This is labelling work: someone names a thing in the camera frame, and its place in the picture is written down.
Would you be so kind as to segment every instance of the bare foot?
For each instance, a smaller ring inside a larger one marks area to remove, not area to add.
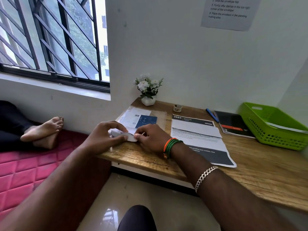
[[[58,136],[59,132],[56,132],[48,137],[45,137],[41,140],[37,140],[37,141],[34,141],[33,142],[33,146],[35,147],[43,147],[43,148],[46,148],[46,149],[53,149],[56,144],[57,144],[57,136]]]
[[[41,124],[40,126],[32,126],[25,131],[20,137],[23,142],[33,142],[44,137],[59,132],[63,128],[63,118],[54,117],[53,119]]]

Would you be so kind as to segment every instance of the potted plant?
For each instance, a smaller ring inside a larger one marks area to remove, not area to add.
[[[141,102],[145,106],[155,104],[158,88],[161,86],[162,81],[163,78],[161,80],[151,80],[149,75],[146,74],[142,74],[139,79],[135,79],[135,84],[137,85],[138,90],[141,92]]]

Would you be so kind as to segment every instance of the wood grain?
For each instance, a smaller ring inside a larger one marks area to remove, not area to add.
[[[170,134],[173,104],[157,101],[155,105],[145,107],[138,98],[132,105],[166,111],[165,131]],[[205,110],[185,106],[179,115],[213,120]],[[231,158],[237,163],[236,168],[219,167],[221,170],[262,199],[308,213],[308,161],[299,152],[264,145],[255,139],[224,134],[221,129],[220,132]],[[136,143],[123,143],[114,147],[113,152],[106,152],[100,157],[187,181],[172,159],[166,160],[162,155],[144,152]]]

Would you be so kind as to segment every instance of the white flower pot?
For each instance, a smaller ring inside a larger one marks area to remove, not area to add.
[[[145,105],[145,106],[150,106],[150,105],[154,105],[155,104],[155,101],[156,101],[156,96],[152,96],[153,99],[151,98],[148,98],[148,97],[143,97],[141,99],[141,102]]]

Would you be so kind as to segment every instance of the roll of tape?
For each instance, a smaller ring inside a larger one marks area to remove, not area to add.
[[[183,108],[182,105],[175,104],[173,107],[173,111],[180,113],[182,111],[182,108]]]

